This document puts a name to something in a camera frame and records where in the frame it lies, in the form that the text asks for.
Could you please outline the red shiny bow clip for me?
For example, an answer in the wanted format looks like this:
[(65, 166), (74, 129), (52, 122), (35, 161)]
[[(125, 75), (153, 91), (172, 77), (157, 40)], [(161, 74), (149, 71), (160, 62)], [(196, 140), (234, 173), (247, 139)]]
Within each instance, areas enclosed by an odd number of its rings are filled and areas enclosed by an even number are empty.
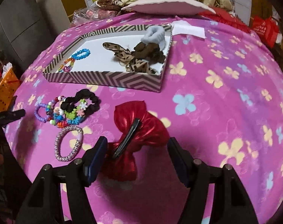
[(122, 133), (108, 143), (102, 174), (115, 181), (137, 179), (134, 153), (143, 146), (164, 147), (170, 138), (164, 124), (147, 111), (144, 101), (129, 101), (115, 107), (114, 123)]

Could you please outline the black scrunchie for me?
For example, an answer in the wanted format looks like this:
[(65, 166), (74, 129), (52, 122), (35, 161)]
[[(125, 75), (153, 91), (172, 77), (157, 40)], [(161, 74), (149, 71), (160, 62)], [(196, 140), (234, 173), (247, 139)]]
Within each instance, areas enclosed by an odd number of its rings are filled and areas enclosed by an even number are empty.
[(84, 88), (78, 91), (74, 97), (67, 97), (61, 103), (61, 109), (67, 113), (72, 113), (74, 110), (83, 113), (83, 116), (90, 116), (100, 109), (101, 100), (95, 93)]

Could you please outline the pink floral bedsheet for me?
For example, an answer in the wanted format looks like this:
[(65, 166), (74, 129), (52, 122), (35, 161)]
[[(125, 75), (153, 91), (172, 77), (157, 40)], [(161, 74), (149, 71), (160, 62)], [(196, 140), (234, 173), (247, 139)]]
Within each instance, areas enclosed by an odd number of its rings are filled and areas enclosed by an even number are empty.
[(232, 165), (245, 186), (260, 223), (283, 201), (283, 73), (254, 33), (215, 21), (187, 18), (205, 29), (205, 39), (178, 34), (172, 39), (161, 92), (92, 84), (49, 83), (42, 72), (80, 35), (122, 25), (169, 24), (175, 17), (125, 14), (63, 31), (22, 76), (15, 109), (26, 115), (9, 124), (6, 138), (29, 179), (44, 164), (60, 166), (54, 155), (59, 129), (34, 116), (37, 104), (74, 96), (85, 88), (100, 99), (100, 110), (81, 124), (81, 153), (99, 137), (120, 139), (114, 123), (117, 105), (144, 101), (171, 137), (195, 158)]

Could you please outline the white pink pillow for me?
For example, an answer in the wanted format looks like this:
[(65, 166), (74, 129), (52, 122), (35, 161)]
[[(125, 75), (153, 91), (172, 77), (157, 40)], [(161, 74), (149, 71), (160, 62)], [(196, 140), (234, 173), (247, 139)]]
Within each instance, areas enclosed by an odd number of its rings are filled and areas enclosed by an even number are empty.
[(138, 0), (121, 10), (151, 15), (192, 16), (202, 12), (216, 14), (212, 8), (195, 0)]

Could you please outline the clear plastic bag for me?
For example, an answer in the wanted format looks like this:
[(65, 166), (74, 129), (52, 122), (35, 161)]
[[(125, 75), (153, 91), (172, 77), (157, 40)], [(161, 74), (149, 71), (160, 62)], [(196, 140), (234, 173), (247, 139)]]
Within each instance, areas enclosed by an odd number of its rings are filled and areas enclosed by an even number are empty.
[(116, 11), (103, 10), (98, 6), (75, 10), (72, 16), (71, 27), (85, 24), (87, 22), (110, 19), (116, 15)]

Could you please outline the white folded paper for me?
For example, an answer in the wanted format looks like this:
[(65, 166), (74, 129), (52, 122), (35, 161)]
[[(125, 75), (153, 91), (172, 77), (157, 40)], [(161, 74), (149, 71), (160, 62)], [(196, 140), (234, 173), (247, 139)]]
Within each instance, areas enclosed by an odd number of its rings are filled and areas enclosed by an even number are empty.
[(174, 21), (171, 23), (172, 26), (172, 34), (178, 35), (178, 34), (186, 34), (186, 35), (192, 35), (198, 38), (205, 39), (205, 29), (203, 27), (193, 26), (190, 25), (190, 23), (179, 20)]

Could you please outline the red ruffled cushion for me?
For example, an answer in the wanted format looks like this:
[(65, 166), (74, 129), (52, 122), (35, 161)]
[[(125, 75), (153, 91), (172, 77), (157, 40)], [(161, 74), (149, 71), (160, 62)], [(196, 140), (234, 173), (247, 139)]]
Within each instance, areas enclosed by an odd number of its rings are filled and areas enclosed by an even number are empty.
[(251, 33), (251, 29), (239, 19), (239, 17), (235, 17), (232, 14), (228, 13), (226, 10), (219, 7), (212, 7), (215, 13), (211, 11), (203, 11), (198, 15), (203, 16), (204, 18), (220, 22), (236, 29), (239, 29), (245, 33)]

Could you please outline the grey refrigerator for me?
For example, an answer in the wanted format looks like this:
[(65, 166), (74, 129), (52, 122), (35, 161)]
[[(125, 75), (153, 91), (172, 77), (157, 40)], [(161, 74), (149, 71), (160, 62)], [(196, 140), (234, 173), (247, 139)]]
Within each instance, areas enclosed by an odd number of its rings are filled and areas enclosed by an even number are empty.
[(36, 0), (4, 0), (0, 4), (0, 49), (20, 73), (53, 41)]

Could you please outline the grey fluffy scrunchie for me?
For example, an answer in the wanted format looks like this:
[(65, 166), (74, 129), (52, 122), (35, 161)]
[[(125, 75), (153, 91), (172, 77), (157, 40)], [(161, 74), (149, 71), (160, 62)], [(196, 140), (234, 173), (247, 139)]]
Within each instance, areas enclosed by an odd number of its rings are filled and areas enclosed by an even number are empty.
[(165, 30), (162, 26), (153, 25), (146, 30), (146, 34), (141, 38), (141, 42), (148, 45), (155, 43), (163, 51), (166, 46)]

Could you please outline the striped cardboard tray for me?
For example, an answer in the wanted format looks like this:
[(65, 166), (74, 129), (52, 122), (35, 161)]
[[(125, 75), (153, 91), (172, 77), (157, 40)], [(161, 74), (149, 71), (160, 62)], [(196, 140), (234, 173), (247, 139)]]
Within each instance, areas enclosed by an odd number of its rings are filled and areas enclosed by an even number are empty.
[[(134, 48), (146, 34), (148, 25), (122, 25), (85, 33), (75, 39), (46, 66), (44, 78), (52, 83), (79, 83), (115, 86), (144, 91), (160, 92), (166, 62), (151, 63), (156, 74), (127, 72), (112, 51), (103, 43), (115, 43), (126, 49)], [(75, 62), (69, 72), (59, 72), (59, 67), (73, 54), (82, 55), (88, 49), (90, 55)]]

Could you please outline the red shopping bag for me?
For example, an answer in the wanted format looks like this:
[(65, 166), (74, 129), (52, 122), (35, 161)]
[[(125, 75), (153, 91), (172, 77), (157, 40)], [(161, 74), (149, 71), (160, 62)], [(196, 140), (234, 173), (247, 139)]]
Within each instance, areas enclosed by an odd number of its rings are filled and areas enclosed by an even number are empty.
[(251, 28), (257, 33), (261, 41), (269, 48), (273, 48), (279, 34), (279, 27), (274, 18), (262, 19), (258, 16), (253, 18)]

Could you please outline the leopard print bow scrunchie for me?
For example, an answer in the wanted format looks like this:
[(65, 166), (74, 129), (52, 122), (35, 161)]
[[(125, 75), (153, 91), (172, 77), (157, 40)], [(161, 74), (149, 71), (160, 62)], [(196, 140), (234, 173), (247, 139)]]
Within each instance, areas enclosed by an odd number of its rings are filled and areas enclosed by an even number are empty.
[(112, 51), (119, 63), (125, 66), (127, 72), (156, 74), (157, 70), (153, 69), (151, 63), (161, 63), (165, 61), (165, 55), (160, 51), (159, 45), (156, 43), (145, 44), (138, 43), (134, 50), (125, 49), (122, 46), (105, 42), (103, 47)]

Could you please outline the orange plastic basket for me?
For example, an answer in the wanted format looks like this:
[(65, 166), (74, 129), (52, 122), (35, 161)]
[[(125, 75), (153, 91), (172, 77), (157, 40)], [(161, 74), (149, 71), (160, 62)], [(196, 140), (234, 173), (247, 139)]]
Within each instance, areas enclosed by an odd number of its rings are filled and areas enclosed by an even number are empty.
[(0, 112), (7, 111), (14, 93), (20, 85), (21, 81), (16, 77), (11, 68), (0, 81)]

